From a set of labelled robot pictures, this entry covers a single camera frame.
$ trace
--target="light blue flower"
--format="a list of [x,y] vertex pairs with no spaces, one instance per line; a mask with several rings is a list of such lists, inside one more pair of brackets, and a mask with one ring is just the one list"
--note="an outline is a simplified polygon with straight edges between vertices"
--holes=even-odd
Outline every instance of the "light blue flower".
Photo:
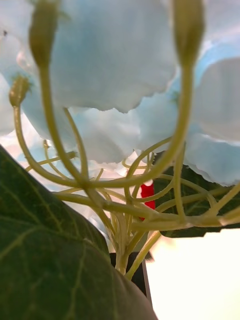
[[[240,34],[211,42],[194,83],[184,163],[210,182],[234,185],[240,181]],[[180,92],[178,74],[167,93],[142,100],[135,110],[142,120],[140,148],[173,134]]]
[[[0,72],[9,86],[16,73],[30,77],[32,88],[22,109],[37,132],[49,139],[28,45],[31,2],[0,0],[5,48],[0,51]],[[181,84],[170,3],[62,0],[50,70],[55,117],[67,150],[75,148],[75,140],[63,107],[70,108],[90,160],[117,163],[133,149],[145,149],[173,134]],[[195,68],[184,162],[207,180],[231,185],[240,179],[240,3],[205,3],[206,33]],[[11,128],[0,122],[1,133]]]

